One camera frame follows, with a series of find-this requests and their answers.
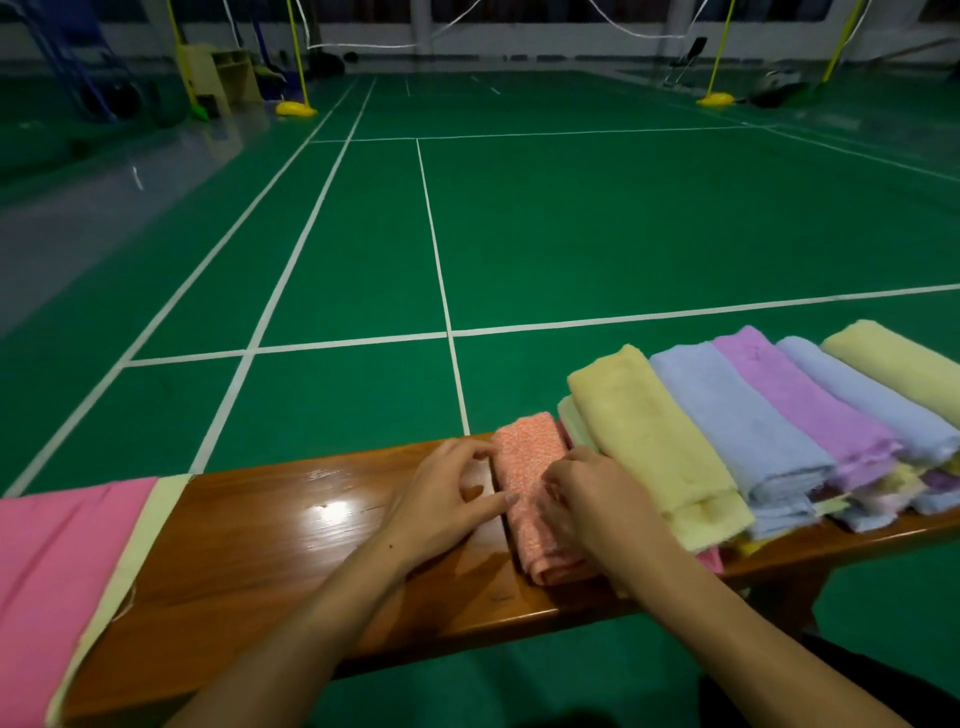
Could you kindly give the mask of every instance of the hand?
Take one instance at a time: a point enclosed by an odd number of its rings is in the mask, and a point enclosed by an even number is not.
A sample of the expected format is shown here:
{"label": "hand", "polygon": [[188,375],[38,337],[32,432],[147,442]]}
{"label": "hand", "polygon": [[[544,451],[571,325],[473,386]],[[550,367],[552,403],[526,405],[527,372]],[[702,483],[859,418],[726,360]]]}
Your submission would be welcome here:
{"label": "hand", "polygon": [[543,517],[615,582],[631,583],[644,564],[689,560],[647,489],[606,455],[574,448],[543,479],[561,501],[542,502]]}
{"label": "hand", "polygon": [[399,549],[407,569],[453,548],[481,523],[506,513],[514,493],[465,498],[460,478],[470,460],[482,460],[496,446],[463,438],[447,440],[420,463],[413,480],[397,492],[379,536]]}

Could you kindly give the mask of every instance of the left hand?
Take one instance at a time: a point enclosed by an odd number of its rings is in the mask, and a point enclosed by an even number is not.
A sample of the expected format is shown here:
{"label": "left hand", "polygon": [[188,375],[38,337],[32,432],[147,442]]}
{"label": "left hand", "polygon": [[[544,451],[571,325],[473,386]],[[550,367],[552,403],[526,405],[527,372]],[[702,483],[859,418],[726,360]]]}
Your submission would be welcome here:
{"label": "left hand", "polygon": [[408,569],[450,550],[481,523],[506,513],[514,493],[464,500],[460,477],[470,460],[496,452],[492,443],[447,440],[420,463],[413,480],[397,492],[377,534],[386,547],[399,549]]}

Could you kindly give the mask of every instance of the chair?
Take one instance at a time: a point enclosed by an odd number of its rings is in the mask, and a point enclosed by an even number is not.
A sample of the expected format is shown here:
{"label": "chair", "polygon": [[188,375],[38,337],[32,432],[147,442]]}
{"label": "chair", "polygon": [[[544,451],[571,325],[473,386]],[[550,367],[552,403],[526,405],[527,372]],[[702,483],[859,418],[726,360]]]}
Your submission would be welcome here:
{"label": "chair", "polygon": [[[663,78],[663,85],[670,87],[677,85],[680,82],[680,79],[684,76],[684,73],[686,73],[686,69],[689,68],[694,61],[700,58],[700,54],[704,52],[704,47],[706,45],[706,36],[695,37],[693,39],[693,45],[690,46],[690,50],[687,51],[686,55],[670,62],[670,70],[666,72],[666,76]],[[681,69],[680,74],[676,79],[670,81],[670,74],[673,73],[675,68]]]}

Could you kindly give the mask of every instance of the rolled towel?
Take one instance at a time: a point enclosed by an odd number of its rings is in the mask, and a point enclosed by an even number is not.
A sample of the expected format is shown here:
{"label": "rolled towel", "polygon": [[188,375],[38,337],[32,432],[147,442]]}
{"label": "rolled towel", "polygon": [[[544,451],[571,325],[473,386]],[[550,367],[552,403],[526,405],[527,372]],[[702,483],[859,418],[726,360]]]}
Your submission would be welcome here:
{"label": "rolled towel", "polygon": [[584,446],[593,450],[599,450],[597,444],[590,437],[590,431],[584,418],[580,416],[576,402],[573,397],[567,395],[557,405],[557,414],[560,415],[560,422],[563,423],[566,434],[570,438],[573,447]]}
{"label": "rolled towel", "polygon": [[833,474],[833,458],[787,422],[710,342],[674,347],[651,356],[650,365],[716,450],[758,519],[754,505],[803,496]]}
{"label": "rolled towel", "polygon": [[930,471],[924,473],[922,480],[927,489],[911,503],[917,513],[932,516],[960,506],[960,477],[942,471]]}
{"label": "rolled towel", "polygon": [[507,511],[520,564],[534,584],[551,586],[596,575],[583,554],[562,546],[540,516],[538,501],[550,498],[541,477],[552,462],[566,454],[557,425],[547,412],[521,417],[493,434],[497,445],[493,468],[505,491],[520,500]]}
{"label": "rolled towel", "polygon": [[639,350],[625,346],[566,381],[594,442],[646,486],[686,550],[753,522],[723,461]]}
{"label": "rolled towel", "polygon": [[885,528],[897,519],[896,513],[881,513],[874,515],[867,513],[859,503],[851,503],[850,507],[840,513],[834,513],[831,518],[837,519],[854,533],[866,533]]}
{"label": "rolled towel", "polygon": [[940,415],[830,356],[813,342],[787,336],[777,348],[837,399],[887,425],[903,447],[901,460],[935,468],[960,449],[960,430]]}
{"label": "rolled towel", "polygon": [[752,505],[750,510],[756,517],[747,533],[752,541],[764,541],[784,533],[789,533],[805,525],[820,520],[816,509],[806,496],[791,498],[777,505]]}
{"label": "rolled towel", "polygon": [[720,336],[714,346],[786,420],[837,462],[830,481],[843,491],[893,470],[900,448],[890,429],[836,399],[754,327]]}
{"label": "rolled towel", "polygon": [[960,427],[960,364],[876,321],[858,321],[820,348]]}
{"label": "rolled towel", "polygon": [[874,516],[894,515],[910,505],[914,497],[926,490],[917,468],[906,463],[897,463],[892,473],[877,482],[857,488],[850,497],[863,510]]}

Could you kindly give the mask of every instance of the pink towel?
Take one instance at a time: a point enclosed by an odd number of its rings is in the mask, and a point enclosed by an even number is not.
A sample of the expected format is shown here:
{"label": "pink towel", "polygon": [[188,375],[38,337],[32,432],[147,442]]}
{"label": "pink towel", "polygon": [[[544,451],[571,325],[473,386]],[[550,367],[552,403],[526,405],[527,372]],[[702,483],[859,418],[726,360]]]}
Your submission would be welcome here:
{"label": "pink towel", "polygon": [[538,501],[550,498],[542,475],[551,463],[566,454],[553,417],[540,412],[500,427],[493,435],[497,446],[493,467],[505,491],[520,500],[507,512],[516,551],[523,570],[542,587],[595,576],[597,571],[582,554],[562,546],[540,517]]}
{"label": "pink towel", "polygon": [[157,478],[0,500],[0,721],[47,705]]}
{"label": "pink towel", "polygon": [[900,449],[894,433],[821,389],[758,330],[744,327],[713,345],[785,420],[837,461],[830,482],[838,488],[850,491],[893,470]]}
{"label": "pink towel", "polygon": [[723,560],[720,558],[720,546],[711,546],[697,554],[697,561],[713,573],[723,573]]}

